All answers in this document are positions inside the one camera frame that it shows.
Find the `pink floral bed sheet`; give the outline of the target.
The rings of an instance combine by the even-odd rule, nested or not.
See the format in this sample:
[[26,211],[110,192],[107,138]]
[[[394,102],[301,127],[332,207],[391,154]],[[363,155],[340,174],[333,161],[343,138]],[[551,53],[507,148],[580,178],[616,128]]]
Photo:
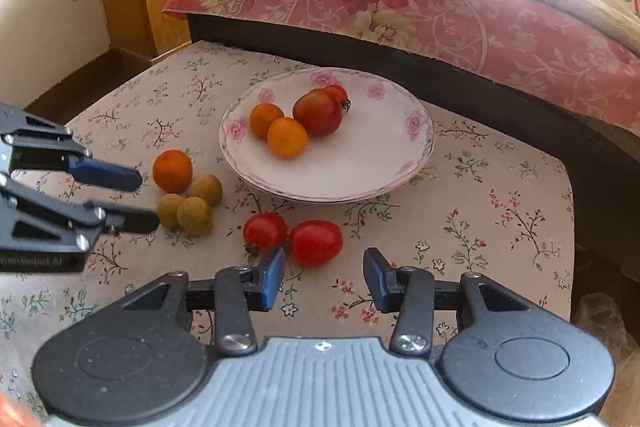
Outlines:
[[639,129],[639,51],[539,0],[169,0],[165,10],[388,46],[630,132]]

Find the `red cherry tomato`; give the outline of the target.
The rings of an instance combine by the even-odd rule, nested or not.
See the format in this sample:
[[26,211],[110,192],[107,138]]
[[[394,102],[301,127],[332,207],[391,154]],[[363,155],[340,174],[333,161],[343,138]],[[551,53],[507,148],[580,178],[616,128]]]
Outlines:
[[292,228],[288,257],[303,269],[317,268],[333,260],[343,249],[341,229],[331,221],[309,220]]
[[245,247],[253,255],[268,254],[273,248],[282,247],[287,237],[288,226],[274,212],[256,213],[243,227]]

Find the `small orange on plate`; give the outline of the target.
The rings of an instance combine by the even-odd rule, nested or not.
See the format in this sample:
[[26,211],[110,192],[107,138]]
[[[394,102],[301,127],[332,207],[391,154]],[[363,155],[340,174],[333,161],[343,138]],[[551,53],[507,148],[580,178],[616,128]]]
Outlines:
[[284,113],[279,106],[272,103],[259,103],[250,112],[250,131],[257,139],[265,141],[270,126]]

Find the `large red tomato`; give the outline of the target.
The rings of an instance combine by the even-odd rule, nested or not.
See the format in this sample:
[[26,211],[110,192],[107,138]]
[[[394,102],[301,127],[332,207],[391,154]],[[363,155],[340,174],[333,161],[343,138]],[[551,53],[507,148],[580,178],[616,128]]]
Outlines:
[[324,89],[314,89],[293,105],[293,117],[313,138],[334,133],[342,123],[343,109],[338,98]]

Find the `white floral plate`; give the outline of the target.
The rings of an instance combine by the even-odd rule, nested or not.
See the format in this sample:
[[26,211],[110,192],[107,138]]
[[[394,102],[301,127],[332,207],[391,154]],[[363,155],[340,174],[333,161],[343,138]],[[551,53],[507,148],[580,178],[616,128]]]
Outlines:
[[[298,156],[283,159],[250,131],[250,112],[258,103],[288,112],[327,81],[340,84],[350,100],[335,132],[310,139]],[[432,155],[434,130],[426,107],[399,84],[358,70],[311,67],[246,89],[222,114],[219,145],[231,169],[259,190],[295,202],[338,204],[407,183]]]

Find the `plastic bag on floor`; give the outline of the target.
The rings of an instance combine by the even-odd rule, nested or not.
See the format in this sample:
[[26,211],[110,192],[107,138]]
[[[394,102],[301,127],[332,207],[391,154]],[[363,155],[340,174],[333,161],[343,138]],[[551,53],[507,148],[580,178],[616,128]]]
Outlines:
[[608,295],[588,294],[579,300],[575,323],[600,339],[615,363],[614,384],[600,418],[609,426],[639,427],[639,343],[627,331],[620,308]]

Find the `brown longan fruit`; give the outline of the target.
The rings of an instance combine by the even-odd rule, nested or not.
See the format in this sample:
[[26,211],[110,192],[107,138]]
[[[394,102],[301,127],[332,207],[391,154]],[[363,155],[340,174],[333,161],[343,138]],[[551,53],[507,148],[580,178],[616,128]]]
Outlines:
[[164,228],[169,230],[179,228],[177,212],[182,201],[183,197],[180,194],[172,193],[165,194],[158,200],[155,213]]
[[222,184],[213,174],[202,174],[193,179],[188,195],[203,199],[208,205],[216,206],[222,199]]
[[177,208],[177,221],[186,233],[204,236],[213,230],[213,210],[204,199],[187,197]]

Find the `front orange on plate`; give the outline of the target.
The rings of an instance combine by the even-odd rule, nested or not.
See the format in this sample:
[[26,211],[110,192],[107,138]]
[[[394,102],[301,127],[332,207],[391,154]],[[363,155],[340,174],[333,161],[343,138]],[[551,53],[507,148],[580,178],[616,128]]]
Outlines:
[[290,159],[303,153],[308,143],[308,134],[297,120],[281,117],[270,124],[267,143],[274,155]]

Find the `small red tomato behind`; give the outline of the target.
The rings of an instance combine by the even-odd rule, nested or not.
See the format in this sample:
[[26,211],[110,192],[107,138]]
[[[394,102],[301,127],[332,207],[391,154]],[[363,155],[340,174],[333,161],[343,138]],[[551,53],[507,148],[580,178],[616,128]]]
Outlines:
[[324,87],[324,90],[332,94],[334,98],[340,102],[343,113],[347,114],[350,109],[350,100],[347,91],[337,83],[329,84],[329,86]]

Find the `dark bed frame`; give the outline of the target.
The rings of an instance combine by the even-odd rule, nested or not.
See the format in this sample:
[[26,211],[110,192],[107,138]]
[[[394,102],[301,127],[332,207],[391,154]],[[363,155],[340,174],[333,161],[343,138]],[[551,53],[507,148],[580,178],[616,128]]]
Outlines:
[[444,62],[352,37],[213,15],[191,15],[188,24],[195,41],[372,72],[562,160],[578,245],[639,276],[639,161],[584,118]]

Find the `orange mandarin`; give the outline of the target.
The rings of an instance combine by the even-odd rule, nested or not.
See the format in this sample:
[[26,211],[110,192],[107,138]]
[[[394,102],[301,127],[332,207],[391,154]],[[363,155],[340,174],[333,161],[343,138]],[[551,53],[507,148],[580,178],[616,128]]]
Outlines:
[[164,150],[153,162],[153,181],[166,193],[186,191],[192,176],[192,161],[182,150]]

